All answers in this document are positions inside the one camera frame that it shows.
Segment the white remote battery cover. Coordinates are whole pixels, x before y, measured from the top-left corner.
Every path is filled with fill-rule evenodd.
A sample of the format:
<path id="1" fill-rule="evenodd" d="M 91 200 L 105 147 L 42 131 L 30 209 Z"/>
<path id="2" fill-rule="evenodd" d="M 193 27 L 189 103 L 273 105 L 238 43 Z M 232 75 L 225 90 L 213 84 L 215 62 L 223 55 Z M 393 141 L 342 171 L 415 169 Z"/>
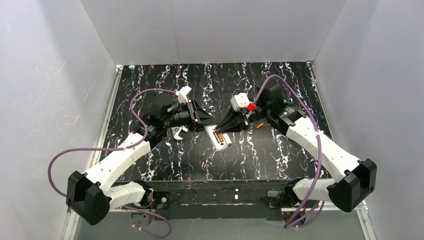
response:
<path id="1" fill-rule="evenodd" d="M 227 133 L 225 133 L 223 135 L 223 137 L 224 137 L 224 139 L 225 139 L 225 141 L 226 141 L 226 143 L 227 143 L 228 146 L 232 144 L 232 141 L 231 141 L 231 139 L 230 139 L 230 137 L 229 137 L 229 135 Z"/>

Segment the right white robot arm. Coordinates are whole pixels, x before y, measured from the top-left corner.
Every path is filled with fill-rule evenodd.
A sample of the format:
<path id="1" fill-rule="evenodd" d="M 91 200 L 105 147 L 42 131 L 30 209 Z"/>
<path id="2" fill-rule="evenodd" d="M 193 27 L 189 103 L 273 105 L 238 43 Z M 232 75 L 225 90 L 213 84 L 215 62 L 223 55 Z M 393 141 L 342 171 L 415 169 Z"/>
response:
<path id="1" fill-rule="evenodd" d="M 287 185 L 285 199 L 292 205 L 309 198 L 331 202 L 341 211 L 350 213 L 374 191 L 377 165 L 369 158 L 360 160 L 326 135 L 317 134 L 306 112 L 284 101 L 282 86 L 278 83 L 266 86 L 255 103 L 246 93 L 233 96 L 229 111 L 215 127 L 215 132 L 241 132 L 247 130 L 250 123 L 263 119 L 315 159 L 321 157 L 322 167 L 330 173 L 330 178 L 316 181 L 310 195 L 307 194 L 313 183 L 310 178 L 295 179 Z"/>

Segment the white remote control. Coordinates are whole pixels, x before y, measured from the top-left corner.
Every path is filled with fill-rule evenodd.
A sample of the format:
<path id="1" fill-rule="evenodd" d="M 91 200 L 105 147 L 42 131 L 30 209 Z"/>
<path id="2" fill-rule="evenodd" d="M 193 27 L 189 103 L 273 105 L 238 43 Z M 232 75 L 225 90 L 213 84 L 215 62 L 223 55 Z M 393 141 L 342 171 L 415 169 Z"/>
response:
<path id="1" fill-rule="evenodd" d="M 217 133 L 216 126 L 216 124 L 207 125 L 204 128 L 214 148 L 221 152 L 227 149 L 232 144 L 232 141 L 227 133 Z"/>

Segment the orange battery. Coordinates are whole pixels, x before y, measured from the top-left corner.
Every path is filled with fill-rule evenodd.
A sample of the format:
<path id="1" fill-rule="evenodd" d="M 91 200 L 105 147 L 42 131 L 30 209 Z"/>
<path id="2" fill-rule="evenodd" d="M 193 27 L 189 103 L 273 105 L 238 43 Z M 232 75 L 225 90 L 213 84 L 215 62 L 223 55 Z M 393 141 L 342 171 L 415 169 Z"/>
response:
<path id="1" fill-rule="evenodd" d="M 214 131 L 213 133 L 214 133 L 215 138 L 218 141 L 218 143 L 223 144 L 224 139 L 223 139 L 222 135 L 220 133 L 217 133 L 216 131 Z"/>
<path id="2" fill-rule="evenodd" d="M 260 129 L 261 127 L 263 127 L 264 126 L 264 123 L 263 122 L 261 122 L 260 124 L 258 124 L 257 126 L 256 126 L 256 129 L 258 130 L 258 129 Z"/>

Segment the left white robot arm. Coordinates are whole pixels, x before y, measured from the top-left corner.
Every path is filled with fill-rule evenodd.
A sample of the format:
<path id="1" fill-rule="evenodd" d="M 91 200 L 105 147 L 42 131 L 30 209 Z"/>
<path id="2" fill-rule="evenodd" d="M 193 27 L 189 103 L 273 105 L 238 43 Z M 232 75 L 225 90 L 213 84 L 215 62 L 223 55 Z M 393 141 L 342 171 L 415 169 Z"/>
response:
<path id="1" fill-rule="evenodd" d="M 130 133 L 121 144 L 125 150 L 113 151 L 83 173 L 73 172 L 67 183 L 66 205 L 91 226 L 98 224 L 112 209 L 128 204 L 150 207 L 153 187 L 142 180 L 113 186 L 116 180 L 137 160 L 151 152 L 173 127 L 187 127 L 200 132 L 215 124 L 215 118 L 194 100 L 163 105 L 142 118 L 145 126 Z"/>

